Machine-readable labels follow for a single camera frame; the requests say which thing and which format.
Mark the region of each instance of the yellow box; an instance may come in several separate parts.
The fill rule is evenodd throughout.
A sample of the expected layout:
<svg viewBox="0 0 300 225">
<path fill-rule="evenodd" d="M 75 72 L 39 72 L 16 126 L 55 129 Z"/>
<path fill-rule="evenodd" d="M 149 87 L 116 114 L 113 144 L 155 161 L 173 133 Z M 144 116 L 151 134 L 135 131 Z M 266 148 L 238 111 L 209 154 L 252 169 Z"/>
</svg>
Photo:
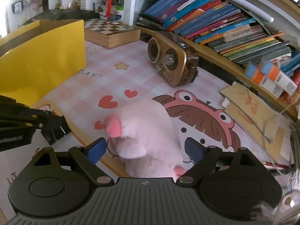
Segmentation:
<svg viewBox="0 0 300 225">
<path fill-rule="evenodd" d="M 86 66 L 83 20 L 38 20 L 0 39 L 0 95 L 32 106 Z"/>
</svg>

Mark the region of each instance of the fluffy fur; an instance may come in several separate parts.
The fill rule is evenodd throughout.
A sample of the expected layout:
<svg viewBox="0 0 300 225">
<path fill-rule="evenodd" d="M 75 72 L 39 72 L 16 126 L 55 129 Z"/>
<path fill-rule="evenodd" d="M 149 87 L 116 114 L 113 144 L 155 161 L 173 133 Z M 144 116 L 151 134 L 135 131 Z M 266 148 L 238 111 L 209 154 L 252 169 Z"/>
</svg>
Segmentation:
<svg viewBox="0 0 300 225">
<path fill-rule="evenodd" d="M 160 103 L 139 100 L 120 107 L 104 125 L 109 150 L 120 156 L 130 176 L 175 181 L 184 174 L 177 129 Z"/>
</svg>

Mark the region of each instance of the cartoon eye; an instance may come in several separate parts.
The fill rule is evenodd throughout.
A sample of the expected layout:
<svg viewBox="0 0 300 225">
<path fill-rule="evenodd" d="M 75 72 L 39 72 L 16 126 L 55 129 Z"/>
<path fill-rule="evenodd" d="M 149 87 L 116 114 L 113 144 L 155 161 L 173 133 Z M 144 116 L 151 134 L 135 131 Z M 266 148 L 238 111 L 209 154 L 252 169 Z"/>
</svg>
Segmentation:
<svg viewBox="0 0 300 225">
<path fill-rule="evenodd" d="M 230 118 L 226 113 L 221 112 L 221 113 L 219 114 L 219 116 L 220 116 L 220 119 L 221 119 L 223 122 L 225 122 L 225 123 L 227 123 L 227 124 L 229 124 L 229 123 L 231 122 L 231 118 Z"/>
<path fill-rule="evenodd" d="M 181 92 L 179 93 L 179 98 L 183 101 L 192 101 L 193 97 L 191 96 L 191 94 L 186 93 L 186 92 Z"/>
</svg>

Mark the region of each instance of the black binder clip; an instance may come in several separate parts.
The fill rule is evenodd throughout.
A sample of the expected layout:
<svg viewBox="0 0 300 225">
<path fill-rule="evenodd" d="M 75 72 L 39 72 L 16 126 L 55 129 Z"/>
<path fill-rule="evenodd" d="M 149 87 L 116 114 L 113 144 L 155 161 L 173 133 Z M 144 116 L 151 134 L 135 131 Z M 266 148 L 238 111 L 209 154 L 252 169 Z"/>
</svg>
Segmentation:
<svg viewBox="0 0 300 225">
<path fill-rule="evenodd" d="M 49 106 L 50 107 L 50 111 L 46 111 L 45 107 Z M 47 115 L 55 115 L 53 112 L 53 106 L 51 104 L 46 104 L 43 105 L 42 110 L 47 114 Z M 49 143 L 49 145 L 53 145 L 57 140 L 60 140 L 62 137 L 64 137 L 65 135 L 71 133 L 71 129 L 68 126 L 68 123 L 65 119 L 64 116 L 61 116 L 61 126 L 58 128 L 54 128 L 54 129 L 42 129 L 41 133 L 44 136 L 44 138 L 47 140 L 47 142 Z"/>
</svg>

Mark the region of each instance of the brown paper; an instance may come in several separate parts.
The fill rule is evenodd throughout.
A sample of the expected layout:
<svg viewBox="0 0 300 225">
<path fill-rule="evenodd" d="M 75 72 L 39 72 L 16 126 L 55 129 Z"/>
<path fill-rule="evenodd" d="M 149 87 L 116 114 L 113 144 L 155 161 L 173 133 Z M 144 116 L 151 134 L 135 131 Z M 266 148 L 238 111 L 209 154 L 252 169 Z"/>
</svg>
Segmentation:
<svg viewBox="0 0 300 225">
<path fill-rule="evenodd" d="M 229 103 L 225 112 L 232 117 L 259 145 L 263 147 L 263 134 L 256 128 L 256 126 L 246 117 L 246 115 L 239 110 L 233 103 Z M 265 140 L 266 150 L 276 162 L 281 160 L 281 148 L 284 139 L 284 128 L 278 127 L 274 141 L 269 143 Z"/>
<path fill-rule="evenodd" d="M 245 113 L 261 132 L 263 132 L 265 123 L 277 114 L 262 99 L 241 84 L 235 84 L 223 89 L 221 93 Z M 265 135 L 271 141 L 274 141 L 277 128 L 277 118 L 268 122 Z"/>
</svg>

